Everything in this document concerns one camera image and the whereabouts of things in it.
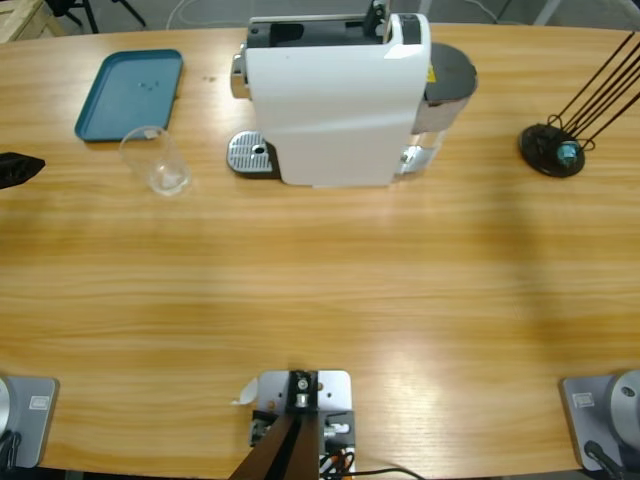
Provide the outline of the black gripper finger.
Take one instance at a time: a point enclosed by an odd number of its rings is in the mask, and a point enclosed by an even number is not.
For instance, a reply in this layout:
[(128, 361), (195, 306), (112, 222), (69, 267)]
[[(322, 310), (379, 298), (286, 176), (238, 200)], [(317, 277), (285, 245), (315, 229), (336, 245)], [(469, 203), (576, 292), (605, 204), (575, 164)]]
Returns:
[(16, 152), (4, 152), (1, 154), (0, 161), (0, 188), (6, 189), (24, 184), (45, 166), (46, 162), (43, 159)]

